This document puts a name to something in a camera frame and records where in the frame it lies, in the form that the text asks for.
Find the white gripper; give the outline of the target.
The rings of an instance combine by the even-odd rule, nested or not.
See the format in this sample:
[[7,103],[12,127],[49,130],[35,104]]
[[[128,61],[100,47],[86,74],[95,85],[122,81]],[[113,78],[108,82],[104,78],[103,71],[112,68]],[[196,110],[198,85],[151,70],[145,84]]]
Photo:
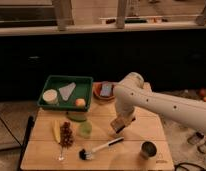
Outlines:
[[129,110],[118,109],[117,117],[115,119],[127,120],[130,125],[135,120],[134,109],[129,109]]

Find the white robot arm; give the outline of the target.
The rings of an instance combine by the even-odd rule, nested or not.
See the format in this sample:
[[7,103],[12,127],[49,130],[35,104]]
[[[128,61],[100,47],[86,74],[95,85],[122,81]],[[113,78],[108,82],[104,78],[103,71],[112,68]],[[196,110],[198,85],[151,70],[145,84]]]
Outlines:
[[206,102],[147,91],[143,77],[136,72],[118,82],[113,94],[117,117],[111,126],[116,133],[133,122],[134,109],[141,107],[206,135]]

